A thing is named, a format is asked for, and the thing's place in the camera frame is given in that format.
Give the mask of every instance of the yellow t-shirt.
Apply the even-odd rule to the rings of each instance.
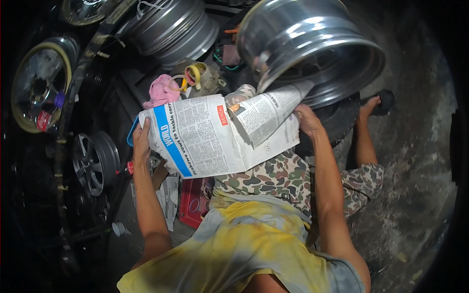
[[[275,274],[291,293],[364,293],[348,262],[308,251],[306,223],[283,203],[212,208],[189,240],[128,272],[117,287],[122,293],[241,292],[255,274]]]

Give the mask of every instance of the person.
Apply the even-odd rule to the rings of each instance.
[[[121,292],[370,292],[370,273],[346,219],[379,194],[378,164],[366,100],[356,121],[357,169],[340,173],[326,131],[299,105],[300,128],[315,154],[307,164],[287,150],[244,173],[215,177],[210,211],[194,235],[173,247],[147,167],[147,118],[133,133],[137,217],[145,239],[141,259],[118,282]],[[167,173],[163,164],[156,172]],[[308,232],[319,245],[307,247]]]

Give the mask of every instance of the tire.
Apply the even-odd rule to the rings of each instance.
[[[329,136],[332,147],[338,145],[355,125],[360,111],[360,93],[357,92],[335,104],[314,110]],[[312,156],[311,139],[300,129],[300,143],[295,153],[304,159]]]

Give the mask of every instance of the pink cloth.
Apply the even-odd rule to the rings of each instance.
[[[150,90],[148,91],[150,100],[142,105],[145,110],[175,102],[179,99],[179,92],[169,89],[170,80],[170,75],[162,74],[151,83]],[[172,81],[171,86],[173,89],[179,88],[175,81]]]

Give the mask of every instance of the foot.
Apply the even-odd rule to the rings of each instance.
[[[366,104],[360,107],[359,120],[366,122],[377,105],[381,104],[380,96],[370,98]]]

